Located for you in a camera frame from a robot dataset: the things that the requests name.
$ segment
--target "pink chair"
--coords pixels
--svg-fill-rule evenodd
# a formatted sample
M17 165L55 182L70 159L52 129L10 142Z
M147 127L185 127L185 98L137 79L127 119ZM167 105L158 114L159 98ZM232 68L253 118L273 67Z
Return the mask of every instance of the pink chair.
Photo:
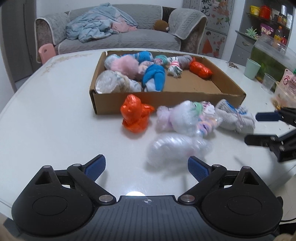
M42 45L38 53L40 54L42 64L45 64L50 58L56 56L54 46L52 44Z

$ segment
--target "sofa armrest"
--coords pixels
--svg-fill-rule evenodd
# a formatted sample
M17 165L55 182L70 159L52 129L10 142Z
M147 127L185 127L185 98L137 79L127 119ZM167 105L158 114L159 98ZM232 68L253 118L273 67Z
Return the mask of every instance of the sofa armrest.
M50 14L35 20L36 59L40 62L38 49L51 43L58 45L66 38L66 26L70 22L66 13Z
M201 11L188 8L177 8L169 17L169 33L181 39L181 51L198 53L207 16Z

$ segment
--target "orange wrapped object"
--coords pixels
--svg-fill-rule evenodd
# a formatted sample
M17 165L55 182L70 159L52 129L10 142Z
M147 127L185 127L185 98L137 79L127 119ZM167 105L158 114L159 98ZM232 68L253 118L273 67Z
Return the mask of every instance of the orange wrapped object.
M213 75L213 72L207 67L201 68L198 72L198 76L203 79L209 79L212 77L212 75Z
M141 133L146 130L149 121L149 115L154 111L154 107L148 104L142 104L141 100L130 94L126 97L120 112L123 116L123 126L133 132Z
M189 70L190 72L198 75L199 71L201 68L204 68L205 66L200 63L200 62L197 62L195 58L193 58L193 61L189 64Z

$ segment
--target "purple snack bag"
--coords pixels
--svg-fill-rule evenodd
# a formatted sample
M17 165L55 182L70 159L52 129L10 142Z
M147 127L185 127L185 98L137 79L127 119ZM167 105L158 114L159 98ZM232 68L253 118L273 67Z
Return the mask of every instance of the purple snack bag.
M266 34L268 36L271 36L274 32L274 29L264 23L260 24L261 26L261 35Z

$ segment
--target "sofa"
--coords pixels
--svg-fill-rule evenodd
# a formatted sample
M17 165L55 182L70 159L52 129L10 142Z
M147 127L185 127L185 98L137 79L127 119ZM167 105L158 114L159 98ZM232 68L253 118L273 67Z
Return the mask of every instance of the sofa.
M81 43L66 38L66 26L92 7L50 14L35 20L35 43L38 50L51 43L56 54L106 48L151 48L198 53L207 24L207 17L200 11L169 8L145 4L114 4L129 14L137 23L136 31L113 34L104 39ZM169 24L169 32L153 30L155 22L162 19Z

